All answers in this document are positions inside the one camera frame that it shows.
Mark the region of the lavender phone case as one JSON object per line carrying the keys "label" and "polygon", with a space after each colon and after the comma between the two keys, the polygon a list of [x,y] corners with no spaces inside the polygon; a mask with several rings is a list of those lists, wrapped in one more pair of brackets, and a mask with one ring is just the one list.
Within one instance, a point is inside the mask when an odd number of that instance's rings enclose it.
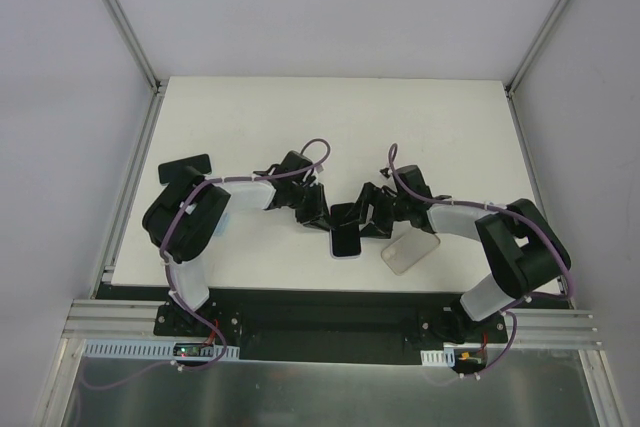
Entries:
{"label": "lavender phone case", "polygon": [[361,255],[362,246],[357,227],[342,227],[330,232],[330,254],[337,260],[354,259]]}

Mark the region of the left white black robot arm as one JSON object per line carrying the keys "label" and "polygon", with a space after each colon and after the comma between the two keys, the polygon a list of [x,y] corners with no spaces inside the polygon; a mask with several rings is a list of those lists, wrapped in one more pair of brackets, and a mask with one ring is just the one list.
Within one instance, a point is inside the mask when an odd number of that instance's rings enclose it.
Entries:
{"label": "left white black robot arm", "polygon": [[290,151],[265,171],[249,176],[212,178],[192,166],[183,167],[148,208],[142,227],[158,248],[169,284],[169,295],[181,308],[176,322],[188,335],[204,334],[211,312],[205,267],[199,260],[230,214],[289,208],[298,224],[331,229],[324,186],[317,180],[326,152],[312,161],[302,151]]}

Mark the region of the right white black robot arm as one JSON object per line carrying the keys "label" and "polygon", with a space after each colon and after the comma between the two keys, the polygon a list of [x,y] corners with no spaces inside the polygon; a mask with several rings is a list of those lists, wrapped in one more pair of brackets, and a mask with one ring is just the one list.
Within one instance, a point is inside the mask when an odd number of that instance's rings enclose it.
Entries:
{"label": "right white black robot arm", "polygon": [[569,253],[532,201],[495,205],[435,196],[416,165],[382,173],[394,186],[364,184],[336,224],[357,226],[364,237],[389,238],[395,224],[407,222],[428,234],[479,242],[490,273],[454,302],[450,329],[457,339],[473,341],[484,332],[487,318],[570,272]]}

